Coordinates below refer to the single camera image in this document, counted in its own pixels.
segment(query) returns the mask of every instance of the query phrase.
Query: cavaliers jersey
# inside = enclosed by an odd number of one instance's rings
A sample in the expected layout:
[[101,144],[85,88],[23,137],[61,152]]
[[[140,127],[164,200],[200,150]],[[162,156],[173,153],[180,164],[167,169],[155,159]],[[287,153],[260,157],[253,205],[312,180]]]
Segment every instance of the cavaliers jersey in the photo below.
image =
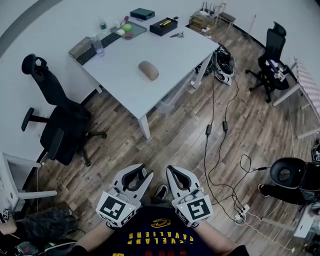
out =
[[[215,254],[192,228],[185,226],[172,208],[143,207],[90,255],[214,256]],[[229,256],[249,256],[249,254],[246,247],[241,245]]]

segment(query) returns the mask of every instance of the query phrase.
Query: power strip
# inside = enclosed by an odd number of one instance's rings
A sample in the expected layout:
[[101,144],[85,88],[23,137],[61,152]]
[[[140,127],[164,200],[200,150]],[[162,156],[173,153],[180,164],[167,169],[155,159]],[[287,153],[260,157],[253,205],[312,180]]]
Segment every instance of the power strip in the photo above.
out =
[[[246,215],[246,213],[249,211],[249,209],[250,209],[249,205],[246,204],[246,205],[244,206],[244,209],[242,210],[242,212],[240,212],[241,215],[242,215],[242,216]],[[241,215],[240,215],[239,213],[238,213],[237,215],[235,215],[235,220],[236,220],[236,221],[242,220],[243,218],[241,217]]]

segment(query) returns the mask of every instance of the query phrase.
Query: computer mouse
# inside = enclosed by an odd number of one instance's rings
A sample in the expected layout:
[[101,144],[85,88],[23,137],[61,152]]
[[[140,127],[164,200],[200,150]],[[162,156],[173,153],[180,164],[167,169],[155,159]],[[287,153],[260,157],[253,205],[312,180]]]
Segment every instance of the computer mouse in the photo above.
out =
[[158,69],[152,65],[149,61],[142,61],[139,64],[139,69],[146,75],[147,78],[150,80],[155,80],[159,76],[159,71]]

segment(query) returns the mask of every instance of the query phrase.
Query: white wall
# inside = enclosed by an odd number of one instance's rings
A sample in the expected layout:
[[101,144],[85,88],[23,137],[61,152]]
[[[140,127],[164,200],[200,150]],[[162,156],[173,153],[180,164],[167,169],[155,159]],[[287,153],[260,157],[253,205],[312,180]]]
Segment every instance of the white wall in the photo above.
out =
[[291,65],[294,56],[309,70],[320,86],[320,7],[315,0],[225,0],[225,12],[245,31],[257,14],[251,36],[266,45],[267,29],[273,21],[282,25],[286,43],[281,60]]
[[[36,1],[29,0],[17,11],[21,2],[0,0],[0,24],[5,24],[3,28],[13,22],[12,15],[17,16],[20,10],[27,9]],[[0,151],[36,160],[43,150],[39,138],[43,124],[30,122],[25,132],[21,131],[22,121],[30,107],[35,108],[35,114],[44,117],[49,117],[53,110],[32,77],[21,71],[26,55],[34,53],[46,59],[67,96],[81,102],[94,88],[81,67],[69,57],[68,51],[85,36],[95,34],[99,29],[99,16],[111,28],[116,20],[123,19],[136,8],[154,10],[164,18],[179,16],[187,20],[201,6],[202,0],[63,0],[45,12],[18,36],[0,58]]]

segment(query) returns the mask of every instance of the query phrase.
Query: tray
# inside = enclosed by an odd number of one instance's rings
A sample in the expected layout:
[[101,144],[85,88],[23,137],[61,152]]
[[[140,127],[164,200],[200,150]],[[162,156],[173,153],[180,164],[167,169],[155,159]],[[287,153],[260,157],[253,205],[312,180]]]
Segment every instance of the tray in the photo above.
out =
[[[139,36],[140,34],[144,33],[147,31],[147,29],[144,27],[144,26],[140,26],[134,22],[131,22],[131,21],[128,21],[127,24],[130,24],[132,26],[132,30],[129,31],[129,32],[126,32],[125,34],[122,35],[122,37],[126,40],[131,40],[137,36]],[[121,28],[116,28],[116,27],[113,27],[110,29],[111,32],[113,33],[116,33],[119,29]],[[126,38],[126,35],[127,34],[133,34],[133,37],[132,38]]]

